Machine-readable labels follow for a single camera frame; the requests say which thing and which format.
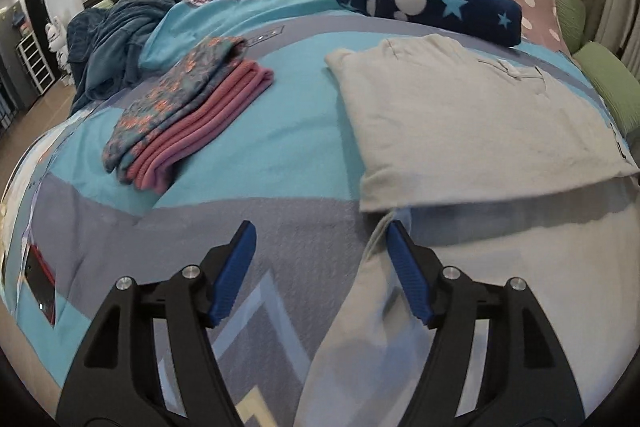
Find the plush toy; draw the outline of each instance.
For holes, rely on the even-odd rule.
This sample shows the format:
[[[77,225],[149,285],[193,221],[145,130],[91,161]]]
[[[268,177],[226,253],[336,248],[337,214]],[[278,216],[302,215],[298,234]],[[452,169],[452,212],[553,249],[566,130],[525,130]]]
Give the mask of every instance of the plush toy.
[[[435,26],[517,46],[522,40],[522,8],[514,0],[337,0],[355,12]]]
[[[53,22],[47,23],[45,31],[47,33],[47,40],[49,41],[49,49],[52,53],[56,54],[60,71],[66,73],[62,82],[66,86],[71,86],[74,83],[74,80],[71,76],[71,66],[69,66],[68,63],[69,50],[66,47],[65,27],[60,23],[60,20],[57,17],[53,17]]]

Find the blue bedsheet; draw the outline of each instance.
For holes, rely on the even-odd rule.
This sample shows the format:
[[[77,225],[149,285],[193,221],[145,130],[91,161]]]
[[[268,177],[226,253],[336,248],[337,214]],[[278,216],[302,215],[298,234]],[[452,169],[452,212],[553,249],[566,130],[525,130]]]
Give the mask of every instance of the blue bedsheet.
[[[146,74],[168,70],[207,35],[246,35],[249,57],[272,68],[276,81],[219,138],[181,164],[162,197],[119,184],[100,161],[123,108],[143,96],[152,79],[96,110],[64,140],[39,186],[28,230],[55,273],[56,325],[46,321],[27,285],[15,312],[55,380],[63,385],[117,278],[146,283],[170,277],[227,243],[239,223],[251,219],[257,254],[231,318],[211,340],[232,399],[241,401],[257,386],[277,423],[292,425],[310,360],[351,288],[372,232],[358,211],[364,166],[324,56],[431,31],[439,30],[354,15],[335,0],[175,6],[140,55]],[[469,49],[546,68],[609,121],[593,87],[562,55],[527,43],[505,51],[449,35]],[[23,200],[22,216],[28,218],[31,203]],[[58,211],[51,212],[52,205]],[[14,234],[6,268],[9,308],[17,300],[22,232]],[[166,340],[159,354],[165,352]],[[179,410],[167,363],[161,363],[165,392]]]

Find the pink folded towel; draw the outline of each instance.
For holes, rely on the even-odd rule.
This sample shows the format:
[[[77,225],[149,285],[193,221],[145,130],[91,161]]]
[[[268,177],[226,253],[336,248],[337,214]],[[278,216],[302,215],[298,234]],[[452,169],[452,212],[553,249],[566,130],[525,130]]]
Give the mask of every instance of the pink folded towel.
[[[273,83],[273,71],[244,60],[196,111],[153,140],[127,171],[141,190],[163,194],[172,183],[172,166],[222,133]]]

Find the floor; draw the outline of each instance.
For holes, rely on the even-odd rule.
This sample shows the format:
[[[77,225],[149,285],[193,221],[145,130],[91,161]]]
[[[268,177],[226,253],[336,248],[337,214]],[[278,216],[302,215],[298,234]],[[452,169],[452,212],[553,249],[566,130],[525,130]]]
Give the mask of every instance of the floor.
[[[19,115],[0,137],[0,194],[22,154],[36,138],[66,120],[75,93],[74,86],[56,82],[29,112]]]

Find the floral fabric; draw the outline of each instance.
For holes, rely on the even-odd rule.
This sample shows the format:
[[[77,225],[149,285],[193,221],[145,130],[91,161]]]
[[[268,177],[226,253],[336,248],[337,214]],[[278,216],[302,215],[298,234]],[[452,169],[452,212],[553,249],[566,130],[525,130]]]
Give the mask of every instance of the floral fabric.
[[[129,183],[127,169],[165,129],[197,110],[240,64],[242,38],[207,37],[178,62],[144,98],[124,111],[102,152],[107,172],[117,168]]]

